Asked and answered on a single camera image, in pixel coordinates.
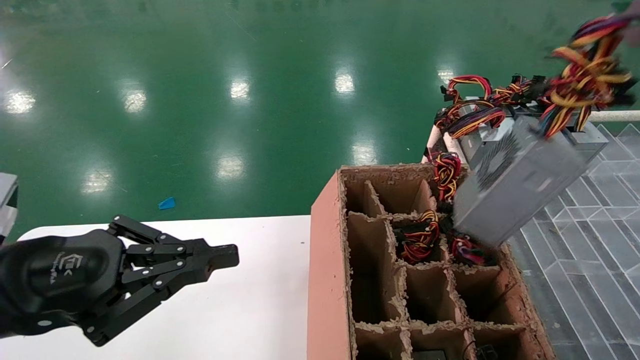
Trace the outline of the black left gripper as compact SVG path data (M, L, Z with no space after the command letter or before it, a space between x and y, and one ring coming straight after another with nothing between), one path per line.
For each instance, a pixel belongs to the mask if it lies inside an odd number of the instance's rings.
M119 238L133 242L126 259L142 268L121 271L125 244ZM1 248L1 335L83 324L85 337L102 347L184 287L238 264L235 244L180 240L124 215L107 232L18 241Z

